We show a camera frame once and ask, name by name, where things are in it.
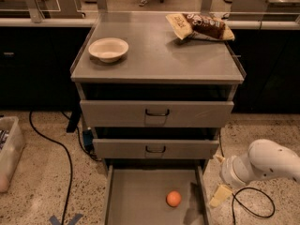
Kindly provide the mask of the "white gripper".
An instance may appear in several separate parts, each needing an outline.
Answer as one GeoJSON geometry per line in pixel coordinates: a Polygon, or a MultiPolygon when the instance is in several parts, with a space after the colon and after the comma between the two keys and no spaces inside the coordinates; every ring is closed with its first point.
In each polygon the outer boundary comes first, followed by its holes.
{"type": "Polygon", "coordinates": [[[225,158],[222,155],[214,155],[214,158],[221,163],[219,176],[226,185],[218,185],[209,205],[218,207],[225,202],[232,194],[233,188],[243,188],[247,182],[241,178],[241,172],[245,169],[244,160],[238,156],[225,158]]]}

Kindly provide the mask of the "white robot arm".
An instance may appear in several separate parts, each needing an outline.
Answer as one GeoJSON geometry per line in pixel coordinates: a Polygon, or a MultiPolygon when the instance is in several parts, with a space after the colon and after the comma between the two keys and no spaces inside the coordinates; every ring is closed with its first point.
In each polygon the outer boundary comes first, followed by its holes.
{"type": "Polygon", "coordinates": [[[300,157],[293,150],[270,140],[256,140],[242,155],[217,156],[217,159],[223,183],[217,186],[209,202],[211,207],[218,207],[236,188],[244,188],[253,181],[285,177],[300,183],[300,157]]]}

